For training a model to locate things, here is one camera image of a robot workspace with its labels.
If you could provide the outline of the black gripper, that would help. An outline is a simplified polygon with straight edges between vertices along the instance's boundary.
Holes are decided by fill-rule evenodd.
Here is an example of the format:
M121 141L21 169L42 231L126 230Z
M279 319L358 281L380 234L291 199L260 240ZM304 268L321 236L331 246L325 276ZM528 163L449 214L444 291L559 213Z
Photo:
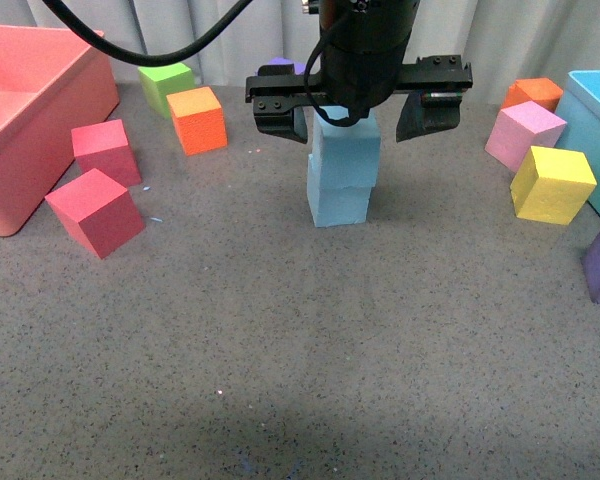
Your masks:
M322 29L302 75L284 65L261 66L245 88L257 130L306 144L304 106L366 110L410 92L416 93L401 110L397 142L455 129L461 118L458 92L473 86L471 66L459 55L405 64L411 34L410 29Z

